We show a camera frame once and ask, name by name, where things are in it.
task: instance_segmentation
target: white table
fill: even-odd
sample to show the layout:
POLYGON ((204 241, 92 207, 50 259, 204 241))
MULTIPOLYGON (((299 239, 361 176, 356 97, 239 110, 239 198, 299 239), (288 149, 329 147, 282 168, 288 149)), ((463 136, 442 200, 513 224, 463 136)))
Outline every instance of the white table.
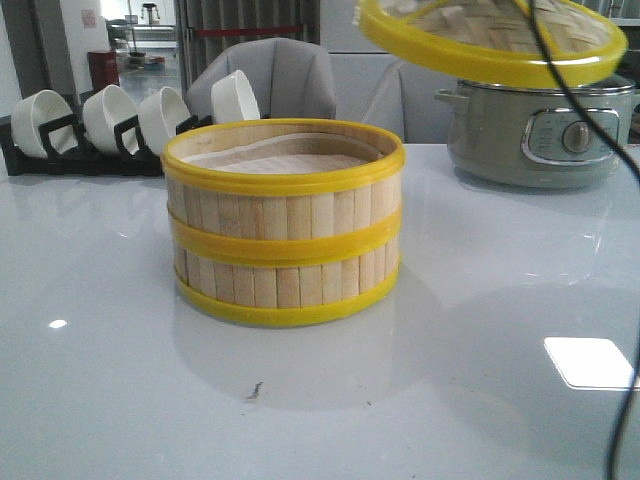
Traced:
POLYGON ((633 357, 637 186, 516 189, 407 152, 394 291, 284 330, 176 293, 163 179, 0 177, 0 478, 601 478, 621 393, 569 388, 544 342, 633 357))

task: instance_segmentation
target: dish rack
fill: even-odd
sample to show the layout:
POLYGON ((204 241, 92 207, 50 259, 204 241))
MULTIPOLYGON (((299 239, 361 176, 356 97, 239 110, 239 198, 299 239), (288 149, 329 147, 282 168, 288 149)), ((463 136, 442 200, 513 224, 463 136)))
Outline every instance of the dish rack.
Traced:
MULTIPOLYGON (((176 127, 176 134, 193 128, 212 124, 212 117, 199 119, 192 115, 176 127)), ((85 138, 85 127, 76 114, 43 123, 38 128, 42 146, 47 153, 46 158, 35 158, 25 155, 13 141, 11 116, 0 119, 0 147, 4 154, 7 173, 10 176, 24 173, 46 175, 123 175, 123 176, 161 176, 160 158, 147 146, 138 122, 138 116, 124 120, 114 126, 116 145, 119 156, 105 155, 99 152, 85 138), (51 133, 64 127, 71 127, 78 146, 59 153, 51 144, 51 133), (135 130, 138 150, 131 153, 124 146, 124 133, 135 130)))

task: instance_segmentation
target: bamboo steamer basket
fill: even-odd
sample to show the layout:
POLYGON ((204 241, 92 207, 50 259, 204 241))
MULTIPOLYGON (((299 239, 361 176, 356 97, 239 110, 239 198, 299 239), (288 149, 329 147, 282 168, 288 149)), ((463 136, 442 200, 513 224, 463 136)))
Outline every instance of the bamboo steamer basket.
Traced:
POLYGON ((318 119, 213 125, 162 155, 183 295, 241 323, 349 316, 384 297, 399 266, 400 139, 318 119))

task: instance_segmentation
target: white bowl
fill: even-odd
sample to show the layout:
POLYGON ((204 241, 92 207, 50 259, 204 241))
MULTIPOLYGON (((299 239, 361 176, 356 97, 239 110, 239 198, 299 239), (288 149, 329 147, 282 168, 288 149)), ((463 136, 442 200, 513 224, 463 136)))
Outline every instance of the white bowl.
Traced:
POLYGON ((258 102, 242 70, 236 70, 213 84, 211 106, 216 123, 260 119, 258 102))
POLYGON ((171 87, 162 87, 145 98, 138 106, 138 121, 149 150, 160 155, 176 136, 176 127, 190 116, 182 97, 171 87))
MULTIPOLYGON (((106 155, 119 155, 113 127, 138 114, 135 103, 117 85, 107 85, 90 97, 82 107, 82 119, 89 141, 106 155)), ((122 135, 122 142, 130 153, 138 150, 134 129, 122 135)))
MULTIPOLYGON (((43 123, 71 114, 71 107, 59 93, 41 90, 19 101, 11 112, 13 141, 22 153, 34 158, 47 158, 38 127, 43 123)), ((78 141, 70 126, 60 128, 49 135, 51 146, 63 153, 77 147, 78 141)))

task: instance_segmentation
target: floor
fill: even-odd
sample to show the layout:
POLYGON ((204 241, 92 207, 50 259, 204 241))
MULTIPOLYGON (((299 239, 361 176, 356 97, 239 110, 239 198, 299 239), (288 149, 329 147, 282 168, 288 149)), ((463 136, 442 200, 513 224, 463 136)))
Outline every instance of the floor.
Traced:
POLYGON ((173 87, 182 92, 180 80, 180 66, 175 49, 153 48, 144 51, 146 60, 151 57, 162 57, 162 63, 157 69, 127 67, 120 69, 120 86, 131 96, 136 104, 164 86, 173 87))

